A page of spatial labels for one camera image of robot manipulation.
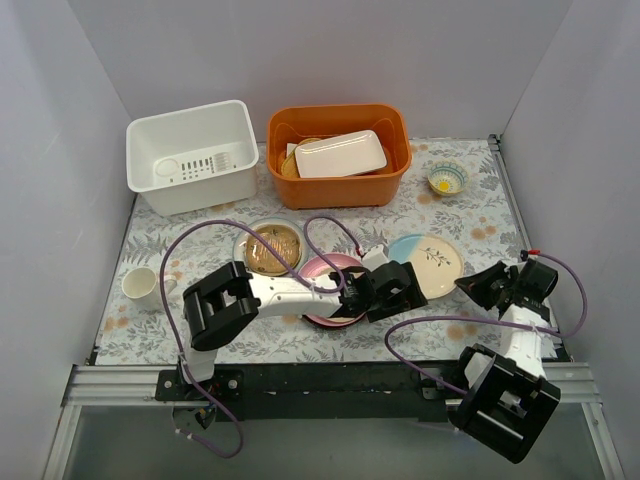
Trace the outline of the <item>blue and cream plate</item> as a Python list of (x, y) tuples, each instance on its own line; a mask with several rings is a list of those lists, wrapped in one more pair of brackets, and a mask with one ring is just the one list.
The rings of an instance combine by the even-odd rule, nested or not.
[(389, 245), (389, 258), (412, 264), (422, 294), (441, 298), (456, 289), (455, 281), (464, 273), (464, 261), (457, 249), (435, 235), (411, 234)]

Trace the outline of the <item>pink plate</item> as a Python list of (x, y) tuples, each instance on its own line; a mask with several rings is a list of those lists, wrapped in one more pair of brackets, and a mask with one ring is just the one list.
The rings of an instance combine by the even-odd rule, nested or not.
[[(361, 266), (361, 262), (349, 255), (342, 253), (330, 253), (328, 255), (329, 260), (333, 262), (340, 269), (352, 267), (352, 266)], [(331, 267), (319, 257), (315, 257), (309, 261), (307, 261), (299, 270), (299, 273), (305, 278), (315, 278), (318, 276), (322, 276), (324, 274), (328, 274), (332, 271)], [(355, 318), (347, 318), (347, 317), (335, 317), (335, 318), (325, 318), (317, 315), (304, 315), (303, 318), (317, 326), (321, 326), (329, 329), (339, 329), (344, 328), (359, 322), (364, 315), (360, 315)]]

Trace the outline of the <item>brown glossy small plate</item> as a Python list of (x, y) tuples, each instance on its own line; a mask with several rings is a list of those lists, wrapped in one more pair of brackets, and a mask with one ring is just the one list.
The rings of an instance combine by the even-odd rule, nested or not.
[[(265, 225), (256, 230), (290, 268), (297, 266), (301, 259), (299, 235), (284, 225)], [(245, 259), (249, 269), (258, 274), (282, 276), (287, 268), (254, 236), (249, 236), (245, 247)]]

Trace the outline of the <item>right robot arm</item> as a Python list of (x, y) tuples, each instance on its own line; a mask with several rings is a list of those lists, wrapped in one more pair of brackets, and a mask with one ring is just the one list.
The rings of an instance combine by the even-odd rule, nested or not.
[(458, 429), (513, 464), (524, 460), (561, 399), (543, 368), (542, 346), (550, 311), (544, 300), (558, 282), (553, 268), (532, 259), (498, 262), (455, 285), (474, 303), (498, 311), (500, 348), (478, 343), (463, 350), (452, 373), (461, 403), (449, 412)]

